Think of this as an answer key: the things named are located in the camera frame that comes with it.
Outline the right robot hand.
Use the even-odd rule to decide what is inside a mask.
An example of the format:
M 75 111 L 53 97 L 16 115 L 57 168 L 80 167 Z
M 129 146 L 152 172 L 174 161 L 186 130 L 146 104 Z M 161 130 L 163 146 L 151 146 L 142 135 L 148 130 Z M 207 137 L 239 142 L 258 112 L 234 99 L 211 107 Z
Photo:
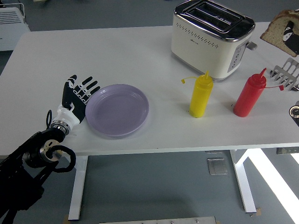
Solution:
M 299 35 L 294 33 L 293 28 L 294 23 L 288 21 L 283 34 L 283 43 L 297 55 L 299 53 Z

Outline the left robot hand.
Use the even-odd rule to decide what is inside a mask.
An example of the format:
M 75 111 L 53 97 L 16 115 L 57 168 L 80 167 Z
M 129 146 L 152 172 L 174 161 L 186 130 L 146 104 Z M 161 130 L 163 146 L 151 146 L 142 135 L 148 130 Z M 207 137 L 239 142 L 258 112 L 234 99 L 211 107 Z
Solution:
M 62 102 L 57 109 L 57 116 L 51 125 L 62 124 L 71 130 L 85 118 L 85 108 L 91 96 L 100 90 L 98 82 L 88 77 L 79 84 L 75 84 L 77 76 L 73 75 L 64 84 Z

